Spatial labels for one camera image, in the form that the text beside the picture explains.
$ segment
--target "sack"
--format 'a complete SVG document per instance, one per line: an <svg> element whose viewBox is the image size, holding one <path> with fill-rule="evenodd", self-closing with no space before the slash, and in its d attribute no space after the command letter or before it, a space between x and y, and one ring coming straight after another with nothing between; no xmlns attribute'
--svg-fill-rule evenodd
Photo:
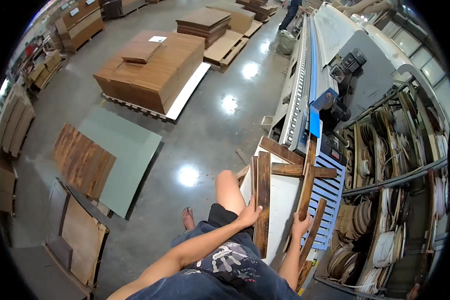
<svg viewBox="0 0 450 300"><path fill-rule="evenodd" d="M280 30L280 33L278 33L277 52L284 55L292 54L296 41L297 39L287 30Z"/></svg>

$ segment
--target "gray-green panel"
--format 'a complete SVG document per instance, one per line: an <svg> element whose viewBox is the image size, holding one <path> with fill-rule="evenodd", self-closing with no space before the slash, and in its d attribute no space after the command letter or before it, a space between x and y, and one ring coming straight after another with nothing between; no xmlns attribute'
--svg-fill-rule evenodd
<svg viewBox="0 0 450 300"><path fill-rule="evenodd" d="M78 131L116 157L100 201L125 218L162 136L95 106Z"/></svg>

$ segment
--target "red object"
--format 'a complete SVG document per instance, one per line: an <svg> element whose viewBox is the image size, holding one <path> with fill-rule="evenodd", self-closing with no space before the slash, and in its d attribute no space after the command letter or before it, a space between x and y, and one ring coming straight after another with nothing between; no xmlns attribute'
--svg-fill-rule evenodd
<svg viewBox="0 0 450 300"><path fill-rule="evenodd" d="M27 47L25 48L25 56L29 57L34 52L34 50L36 48L37 48L37 46L35 44L34 45L27 45Z"/></svg>

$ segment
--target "blue grate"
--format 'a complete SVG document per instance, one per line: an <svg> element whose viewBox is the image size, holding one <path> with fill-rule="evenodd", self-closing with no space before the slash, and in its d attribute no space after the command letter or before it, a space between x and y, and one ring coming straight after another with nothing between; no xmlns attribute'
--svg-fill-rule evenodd
<svg viewBox="0 0 450 300"><path fill-rule="evenodd" d="M323 218L318 229L317 237L313 242L312 248L319 250L327 250L328 243L332 237L335 221L337 219L338 209L340 207L340 199L342 198L342 190L345 181L345 166L339 164L335 159L320 152L315 158L316 167L326 167L337 169L336 178L315 178L313 181L312 196L308 206L308 212L313 217L318 207L320 198L327 200L327 206L323 213ZM305 243L308 233L306 233L301 245Z"/></svg>

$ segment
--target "bare foot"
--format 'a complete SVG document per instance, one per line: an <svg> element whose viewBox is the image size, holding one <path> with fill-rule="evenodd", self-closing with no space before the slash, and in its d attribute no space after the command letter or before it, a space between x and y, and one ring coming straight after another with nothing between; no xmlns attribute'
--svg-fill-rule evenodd
<svg viewBox="0 0 450 300"><path fill-rule="evenodd" d="M186 230L192 230L195 228L195 223L193 222L192 208L186 207L184 210L182 210L182 219L183 219L183 226L185 226Z"/></svg>

